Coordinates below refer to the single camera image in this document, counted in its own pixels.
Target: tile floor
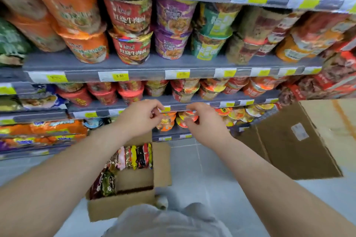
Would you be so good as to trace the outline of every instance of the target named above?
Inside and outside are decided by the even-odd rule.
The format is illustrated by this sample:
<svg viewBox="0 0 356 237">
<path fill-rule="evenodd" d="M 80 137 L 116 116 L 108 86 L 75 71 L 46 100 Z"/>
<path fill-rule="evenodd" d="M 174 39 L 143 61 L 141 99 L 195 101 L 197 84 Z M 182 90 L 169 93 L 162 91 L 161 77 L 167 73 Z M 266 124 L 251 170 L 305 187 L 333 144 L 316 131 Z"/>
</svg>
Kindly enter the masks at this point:
<svg viewBox="0 0 356 237">
<path fill-rule="evenodd" d="M 173 184 L 157 189 L 168 197 L 170 208 L 193 202 L 213 210 L 233 236 L 268 237 L 268 233 L 231 172 L 209 149 L 193 138 L 169 142 Z M 48 156 L 0 161 L 0 185 L 41 163 Z M 301 185 L 356 224 L 356 172 L 342 168 L 344 178 L 299 181 Z M 56 237 L 100 237 L 115 219 L 89 222 L 86 200 L 82 199 Z"/>
</svg>

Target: orange package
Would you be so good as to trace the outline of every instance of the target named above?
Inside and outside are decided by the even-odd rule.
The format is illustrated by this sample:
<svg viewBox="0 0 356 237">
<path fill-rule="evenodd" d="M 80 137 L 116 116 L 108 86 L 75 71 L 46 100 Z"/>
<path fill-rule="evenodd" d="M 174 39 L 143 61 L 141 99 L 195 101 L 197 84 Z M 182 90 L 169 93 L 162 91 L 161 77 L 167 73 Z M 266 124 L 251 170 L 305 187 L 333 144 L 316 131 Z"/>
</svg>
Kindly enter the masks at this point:
<svg viewBox="0 0 356 237">
<path fill-rule="evenodd" d="M 51 136 L 47 139 L 52 144 L 62 144 L 62 143 L 76 143 L 86 137 L 86 134 L 75 134 L 75 135 L 62 135 L 62 136 Z"/>
<path fill-rule="evenodd" d="M 71 34 L 65 28 L 56 26 L 60 35 L 75 57 L 83 63 L 95 64 L 109 57 L 108 39 L 105 36 L 106 24 L 102 24 L 99 31 L 94 34 L 79 32 Z"/>
<path fill-rule="evenodd" d="M 53 30 L 55 19 L 47 15 L 40 21 L 33 21 L 16 15 L 8 15 L 7 21 L 15 25 L 24 35 L 44 52 L 57 52 L 67 46 L 63 39 Z"/>
<path fill-rule="evenodd" d="M 62 120 L 62 121 L 46 121 L 33 122 L 29 124 L 32 134 L 48 135 L 48 134 L 87 134 L 88 128 L 83 125 L 82 120 Z"/>
<path fill-rule="evenodd" d="M 101 18 L 96 0 L 42 0 L 59 25 L 68 33 L 93 34 L 100 29 Z"/>
<path fill-rule="evenodd" d="M 0 126 L 0 138 L 13 138 L 14 136 L 19 137 L 22 135 L 32 135 L 29 125 Z"/>
<path fill-rule="evenodd" d="M 48 14 L 46 6 L 41 0 L 2 0 L 7 7 L 17 16 L 42 20 Z"/>
<path fill-rule="evenodd" d="M 28 146 L 39 147 L 52 144 L 48 138 L 35 137 L 4 139 L 3 141 L 8 145 L 8 148 L 23 148 Z"/>
</svg>

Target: person's left hand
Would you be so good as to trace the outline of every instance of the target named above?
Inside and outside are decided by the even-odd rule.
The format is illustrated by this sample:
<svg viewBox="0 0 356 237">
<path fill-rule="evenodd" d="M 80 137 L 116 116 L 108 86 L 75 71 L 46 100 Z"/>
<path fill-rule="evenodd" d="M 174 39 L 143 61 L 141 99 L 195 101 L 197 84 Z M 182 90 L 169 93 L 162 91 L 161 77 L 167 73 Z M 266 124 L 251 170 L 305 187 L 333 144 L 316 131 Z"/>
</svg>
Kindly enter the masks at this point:
<svg viewBox="0 0 356 237">
<path fill-rule="evenodd" d="M 128 106 L 114 122 L 128 139 L 140 136 L 157 126 L 163 115 L 164 106 L 156 99 L 137 101 Z"/>
</svg>

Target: green instant noodle cup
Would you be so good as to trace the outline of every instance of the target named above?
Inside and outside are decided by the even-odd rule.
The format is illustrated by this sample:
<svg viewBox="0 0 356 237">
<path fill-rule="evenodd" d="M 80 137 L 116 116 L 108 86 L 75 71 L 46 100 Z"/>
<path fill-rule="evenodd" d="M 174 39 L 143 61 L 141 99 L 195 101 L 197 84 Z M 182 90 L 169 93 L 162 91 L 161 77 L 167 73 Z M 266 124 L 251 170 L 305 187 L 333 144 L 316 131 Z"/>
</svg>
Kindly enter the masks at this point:
<svg viewBox="0 0 356 237">
<path fill-rule="evenodd" d="M 211 60 L 217 56 L 225 41 L 233 34 L 232 28 L 229 28 L 224 35 L 203 35 L 198 30 L 194 30 L 192 36 L 191 50 L 192 54 L 200 60 Z"/>
<path fill-rule="evenodd" d="M 197 29 L 203 35 L 224 35 L 242 5 L 232 3 L 205 3 L 200 2 L 200 15 L 197 20 Z"/>
</svg>

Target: person's right hand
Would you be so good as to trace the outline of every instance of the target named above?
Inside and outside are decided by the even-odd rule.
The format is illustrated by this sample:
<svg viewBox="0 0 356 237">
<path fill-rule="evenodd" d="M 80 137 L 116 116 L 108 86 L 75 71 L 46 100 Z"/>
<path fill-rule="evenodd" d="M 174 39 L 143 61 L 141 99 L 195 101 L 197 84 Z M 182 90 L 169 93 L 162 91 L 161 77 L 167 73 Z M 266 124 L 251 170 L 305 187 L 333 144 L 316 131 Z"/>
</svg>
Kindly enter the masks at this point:
<svg viewBox="0 0 356 237">
<path fill-rule="evenodd" d="M 184 122 L 195 139 L 211 149 L 219 148 L 226 141 L 233 139 L 219 114 L 203 102 L 195 102 L 187 106 L 187 110 L 197 111 L 199 124 L 190 118 Z"/>
</svg>

